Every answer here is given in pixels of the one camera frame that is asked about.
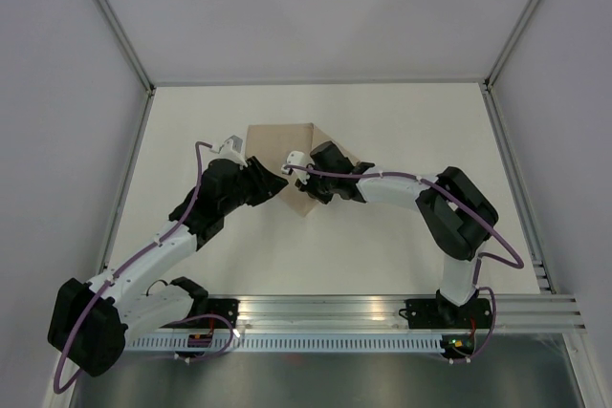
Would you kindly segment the aluminium front rail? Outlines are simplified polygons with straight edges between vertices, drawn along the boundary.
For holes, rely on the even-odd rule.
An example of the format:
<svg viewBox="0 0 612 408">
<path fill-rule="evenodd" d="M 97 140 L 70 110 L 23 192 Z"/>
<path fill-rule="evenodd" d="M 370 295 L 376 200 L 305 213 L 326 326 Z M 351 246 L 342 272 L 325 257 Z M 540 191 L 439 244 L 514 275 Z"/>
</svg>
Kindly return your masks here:
<svg viewBox="0 0 612 408">
<path fill-rule="evenodd" d="M 231 316 L 254 333 L 399 333 L 405 295 L 242 295 Z M 567 294 L 497 294 L 497 333 L 584 333 L 579 303 Z"/>
</svg>

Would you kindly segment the left aluminium frame post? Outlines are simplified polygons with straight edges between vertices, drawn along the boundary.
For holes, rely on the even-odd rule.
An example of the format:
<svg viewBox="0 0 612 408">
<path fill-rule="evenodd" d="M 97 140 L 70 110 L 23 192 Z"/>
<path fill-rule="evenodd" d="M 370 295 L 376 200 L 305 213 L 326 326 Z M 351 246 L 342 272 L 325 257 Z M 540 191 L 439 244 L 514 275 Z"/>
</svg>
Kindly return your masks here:
<svg viewBox="0 0 612 408">
<path fill-rule="evenodd" d="M 142 65 L 142 62 L 138 57 L 138 54 L 110 1 L 93 0 L 93 2 L 101 14 L 107 28 L 110 30 L 110 33 L 113 35 L 116 44 L 118 45 L 120 52 L 126 60 L 128 66 L 134 73 L 137 80 L 140 82 L 144 91 L 150 96 L 155 90 L 155 84 L 152 82 L 146 69 Z"/>
</svg>

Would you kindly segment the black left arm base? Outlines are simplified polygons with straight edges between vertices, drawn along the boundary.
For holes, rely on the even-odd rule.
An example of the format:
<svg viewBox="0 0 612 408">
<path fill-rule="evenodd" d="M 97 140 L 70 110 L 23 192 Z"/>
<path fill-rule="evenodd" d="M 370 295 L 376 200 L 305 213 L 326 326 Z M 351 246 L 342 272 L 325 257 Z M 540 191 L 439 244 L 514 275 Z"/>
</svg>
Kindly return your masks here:
<svg viewBox="0 0 612 408">
<path fill-rule="evenodd" d="M 233 327 L 239 313 L 240 301 L 237 298 L 209 298 L 207 303 L 194 307 L 183 321 L 163 325 L 163 329 L 227 329 L 228 325 L 220 316 Z"/>
</svg>

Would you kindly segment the right aluminium frame post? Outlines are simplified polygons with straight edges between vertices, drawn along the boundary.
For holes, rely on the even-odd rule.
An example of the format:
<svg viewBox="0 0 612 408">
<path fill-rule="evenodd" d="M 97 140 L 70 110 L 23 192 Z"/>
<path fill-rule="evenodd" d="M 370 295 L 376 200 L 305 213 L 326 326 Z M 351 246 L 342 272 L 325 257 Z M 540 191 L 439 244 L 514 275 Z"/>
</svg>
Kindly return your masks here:
<svg viewBox="0 0 612 408">
<path fill-rule="evenodd" d="M 490 92 L 495 82 L 501 76 L 519 41 L 536 16 L 542 2 L 543 0 L 527 0 L 525 3 L 510 31 L 510 34 L 505 40 L 501 51 L 493 62 L 488 74 L 482 81 L 482 87 L 485 91 Z"/>
</svg>

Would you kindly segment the aluminium frame post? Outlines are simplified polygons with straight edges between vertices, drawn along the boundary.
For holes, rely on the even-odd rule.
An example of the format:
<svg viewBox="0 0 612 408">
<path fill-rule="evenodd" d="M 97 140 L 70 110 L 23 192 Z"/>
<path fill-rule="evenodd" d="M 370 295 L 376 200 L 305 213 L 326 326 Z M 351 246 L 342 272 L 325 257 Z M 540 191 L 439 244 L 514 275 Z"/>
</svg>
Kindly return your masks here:
<svg viewBox="0 0 612 408">
<path fill-rule="evenodd" d="M 110 30 L 110 33 L 113 35 L 116 44 L 118 45 L 120 52 L 126 60 L 128 66 L 134 73 L 137 80 L 140 82 L 144 91 L 150 96 L 155 90 L 155 84 L 152 82 L 146 69 L 142 65 L 142 62 L 138 57 L 138 54 L 110 1 L 93 0 L 93 2 L 101 14 L 107 28 Z"/>
<path fill-rule="evenodd" d="M 505 40 L 501 51 L 493 62 L 488 74 L 482 81 L 482 87 L 485 91 L 490 92 L 495 82 L 501 76 L 519 41 L 536 16 L 542 2 L 543 0 L 527 0 L 525 3 L 510 31 L 510 34 Z"/>
</svg>

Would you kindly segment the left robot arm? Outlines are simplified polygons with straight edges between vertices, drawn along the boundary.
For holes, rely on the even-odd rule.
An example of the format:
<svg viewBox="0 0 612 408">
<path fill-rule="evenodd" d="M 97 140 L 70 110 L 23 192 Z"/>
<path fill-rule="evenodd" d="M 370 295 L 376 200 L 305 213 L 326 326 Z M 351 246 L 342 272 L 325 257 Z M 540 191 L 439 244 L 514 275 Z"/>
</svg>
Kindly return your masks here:
<svg viewBox="0 0 612 408">
<path fill-rule="evenodd" d="M 198 171 L 199 181 L 150 243 L 117 268 L 60 287 L 47 340 L 89 376 L 108 371 L 126 345 L 162 326 L 203 325 L 208 303 L 194 282 L 180 277 L 158 293 L 146 290 L 219 233 L 232 211 L 263 204 L 288 184 L 255 157 L 213 160 Z"/>
</svg>

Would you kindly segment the beige cloth napkin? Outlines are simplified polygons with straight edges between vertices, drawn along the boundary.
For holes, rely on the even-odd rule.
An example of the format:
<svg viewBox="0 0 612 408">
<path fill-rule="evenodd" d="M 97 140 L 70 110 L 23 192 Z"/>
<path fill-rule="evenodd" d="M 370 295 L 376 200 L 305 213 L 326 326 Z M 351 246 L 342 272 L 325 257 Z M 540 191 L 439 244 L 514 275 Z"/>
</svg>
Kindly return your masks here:
<svg viewBox="0 0 612 408">
<path fill-rule="evenodd" d="M 245 156 L 256 157 L 269 171 L 289 181 L 278 195 L 300 217 L 318 206 L 318 201 L 295 187 L 296 178 L 281 174 L 281 166 L 293 151 L 309 154 L 313 149 L 332 141 L 352 163 L 359 159 L 313 123 L 250 125 L 247 131 Z"/>
</svg>

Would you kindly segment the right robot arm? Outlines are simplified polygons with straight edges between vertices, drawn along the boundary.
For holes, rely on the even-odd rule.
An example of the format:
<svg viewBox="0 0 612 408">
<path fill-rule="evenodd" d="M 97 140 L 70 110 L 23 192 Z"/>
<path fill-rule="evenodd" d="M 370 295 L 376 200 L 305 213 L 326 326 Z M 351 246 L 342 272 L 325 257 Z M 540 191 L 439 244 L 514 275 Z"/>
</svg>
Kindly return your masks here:
<svg viewBox="0 0 612 408">
<path fill-rule="evenodd" d="M 295 187 L 321 204 L 338 196 L 360 204 L 393 204 L 418 212 L 434 242 L 445 254 L 436 304 L 439 320 L 457 327 L 471 314 L 475 295 L 475 257 L 491 238 L 498 213 L 459 168 L 419 177 L 384 170 L 372 162 L 351 162 L 332 142 L 310 154 L 291 152 L 282 172 L 296 174 Z"/>
</svg>

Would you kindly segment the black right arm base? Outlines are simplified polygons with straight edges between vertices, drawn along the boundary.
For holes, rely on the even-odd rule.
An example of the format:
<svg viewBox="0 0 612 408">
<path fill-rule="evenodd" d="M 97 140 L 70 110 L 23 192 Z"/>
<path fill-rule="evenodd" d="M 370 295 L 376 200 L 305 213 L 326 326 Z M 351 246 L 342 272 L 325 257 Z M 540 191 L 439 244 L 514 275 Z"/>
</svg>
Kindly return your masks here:
<svg viewBox="0 0 612 408">
<path fill-rule="evenodd" d="M 476 297 L 463 306 L 443 298 L 408 298 L 398 315 L 411 330 L 484 330 L 493 319 L 491 302 Z"/>
</svg>

